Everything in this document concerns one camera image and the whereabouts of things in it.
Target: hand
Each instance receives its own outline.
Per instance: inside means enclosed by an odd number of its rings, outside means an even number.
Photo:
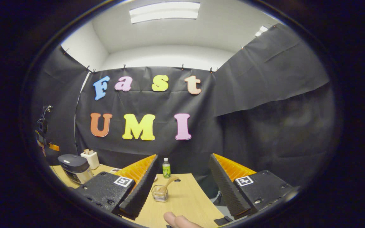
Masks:
[[[172,228],[203,228],[198,224],[188,221],[188,219],[182,215],[176,217],[172,212],[164,213],[163,217]]]

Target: black 3d-printed mount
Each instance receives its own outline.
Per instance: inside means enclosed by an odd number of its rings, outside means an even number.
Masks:
[[[158,155],[153,159],[151,165],[143,175],[142,180],[136,186],[132,193],[130,193],[126,199],[120,203],[119,210],[117,213],[121,216],[135,220],[139,215],[144,203],[146,202],[147,196],[152,188],[153,181],[157,174],[157,158]]]
[[[91,204],[114,213],[135,185],[129,178],[100,172],[85,184],[75,189]]]
[[[294,189],[268,170],[237,178],[234,185],[251,205],[251,214],[282,200],[281,198]]]
[[[243,198],[242,194],[239,193],[238,189],[232,183],[214,155],[210,156],[209,168],[221,191],[222,199],[226,203],[230,215],[232,215],[234,219],[239,219],[248,215],[250,213],[250,204]]]

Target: foam letter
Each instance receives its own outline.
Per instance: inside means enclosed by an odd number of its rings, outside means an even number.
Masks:
[[[156,75],[153,78],[152,89],[153,91],[166,91],[168,88],[168,77],[167,75]]]
[[[104,78],[96,81],[93,86],[95,87],[95,100],[99,100],[105,96],[105,90],[107,89],[107,81],[109,81],[109,77],[105,76]]]
[[[122,90],[124,92],[131,90],[131,84],[133,79],[129,76],[124,76],[119,79],[119,82],[115,84],[116,90]]]
[[[125,134],[122,136],[124,139],[132,139],[131,131],[135,136],[135,139],[138,139],[140,133],[143,131],[141,140],[154,140],[155,136],[153,135],[153,120],[156,118],[155,115],[147,114],[143,116],[140,123],[136,120],[134,114],[126,114],[123,116],[125,118]]]
[[[188,140],[191,139],[191,135],[188,133],[188,118],[189,114],[178,113],[174,115],[177,120],[177,140]]]
[[[104,129],[98,130],[98,119],[101,116],[99,113],[91,113],[91,133],[97,137],[105,137],[109,132],[109,120],[112,118],[112,114],[103,114]]]
[[[189,93],[194,95],[201,93],[201,89],[197,88],[197,83],[201,83],[201,80],[197,79],[194,75],[189,76],[184,79],[184,81],[187,82],[187,89]]]

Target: pink letter i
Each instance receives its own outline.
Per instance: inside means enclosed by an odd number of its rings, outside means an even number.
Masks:
[[[177,120],[177,140],[188,140],[191,139],[191,135],[188,134],[188,118],[189,114],[187,113],[178,113],[174,115],[174,118]]]

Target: green bottle label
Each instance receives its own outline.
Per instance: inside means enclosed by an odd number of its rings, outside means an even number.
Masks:
[[[171,166],[163,166],[163,176],[169,178],[171,176]]]

